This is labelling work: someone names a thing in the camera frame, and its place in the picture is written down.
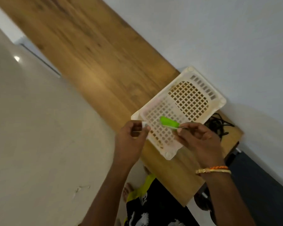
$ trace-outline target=hand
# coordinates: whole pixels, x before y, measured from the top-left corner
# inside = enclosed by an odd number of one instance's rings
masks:
[[[113,163],[130,170],[138,161],[150,130],[149,126],[142,129],[141,121],[128,121],[115,137]]]
[[[184,123],[179,127],[175,133],[176,140],[194,152],[202,168],[225,165],[217,134],[200,123]]]

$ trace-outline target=black cable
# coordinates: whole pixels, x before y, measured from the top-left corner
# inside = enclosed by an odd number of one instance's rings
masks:
[[[212,130],[214,133],[216,133],[221,140],[223,136],[226,136],[228,134],[228,132],[224,132],[224,126],[234,127],[233,124],[224,121],[219,113],[214,113],[213,116],[211,116],[207,120],[207,122],[205,122],[204,125],[208,127],[210,130]]]

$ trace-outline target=wooden table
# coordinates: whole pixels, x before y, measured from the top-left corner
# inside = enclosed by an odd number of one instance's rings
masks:
[[[0,7],[115,131],[179,74],[102,0],[0,0]],[[224,156],[242,136],[225,130]],[[204,183],[187,149],[167,161],[147,142],[141,158],[182,205]]]

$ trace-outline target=gold bangle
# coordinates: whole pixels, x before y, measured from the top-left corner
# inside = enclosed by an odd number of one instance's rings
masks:
[[[210,169],[210,168],[205,168],[205,169],[199,169],[196,170],[196,174],[201,174],[201,173],[210,173],[210,172],[225,172],[225,173],[230,173],[230,170],[224,170],[224,169]]]

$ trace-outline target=white plastic basket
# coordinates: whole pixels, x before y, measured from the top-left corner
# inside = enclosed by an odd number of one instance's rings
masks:
[[[131,116],[143,120],[151,127],[150,142],[167,160],[172,159],[182,147],[174,140],[171,129],[160,124],[165,116],[178,123],[205,123],[226,99],[194,68],[186,68],[177,78]]]

